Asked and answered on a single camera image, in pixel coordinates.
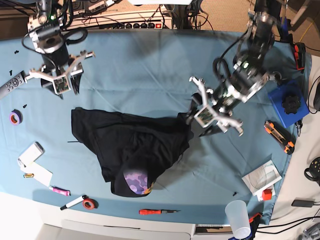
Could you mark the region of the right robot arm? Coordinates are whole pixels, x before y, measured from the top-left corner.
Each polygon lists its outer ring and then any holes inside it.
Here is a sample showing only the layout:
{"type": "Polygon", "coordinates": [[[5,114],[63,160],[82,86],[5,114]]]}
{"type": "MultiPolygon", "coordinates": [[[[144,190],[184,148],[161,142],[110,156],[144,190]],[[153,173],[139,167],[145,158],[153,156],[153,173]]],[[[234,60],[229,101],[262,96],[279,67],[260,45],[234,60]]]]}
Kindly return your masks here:
{"type": "Polygon", "coordinates": [[[40,69],[31,69],[25,80],[40,79],[41,86],[55,95],[80,91],[81,77],[84,73],[82,62],[93,58],[93,51],[81,51],[78,55],[68,52],[68,46],[83,42],[88,31],[85,28],[68,29],[73,22],[73,4],[65,0],[38,0],[35,15],[29,18],[27,34],[32,41],[32,52],[41,55],[40,69]]]}

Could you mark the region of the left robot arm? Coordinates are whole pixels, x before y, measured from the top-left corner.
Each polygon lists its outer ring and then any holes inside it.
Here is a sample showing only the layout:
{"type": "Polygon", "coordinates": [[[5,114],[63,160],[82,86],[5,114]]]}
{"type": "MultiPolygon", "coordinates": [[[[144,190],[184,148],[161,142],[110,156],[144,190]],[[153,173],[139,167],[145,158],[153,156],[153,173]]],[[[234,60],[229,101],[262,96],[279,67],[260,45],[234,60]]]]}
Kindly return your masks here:
{"type": "Polygon", "coordinates": [[[246,103],[270,80],[280,78],[263,67],[264,58],[275,42],[273,26],[280,19],[282,4],[278,0],[257,0],[248,12],[246,31],[234,43],[237,45],[230,71],[223,55],[212,63],[212,70],[220,84],[216,89],[206,87],[202,78],[192,76],[197,86],[186,115],[186,124],[196,121],[204,131],[201,137],[226,133],[230,128],[243,134],[243,122],[232,117],[239,103],[246,103]]]}

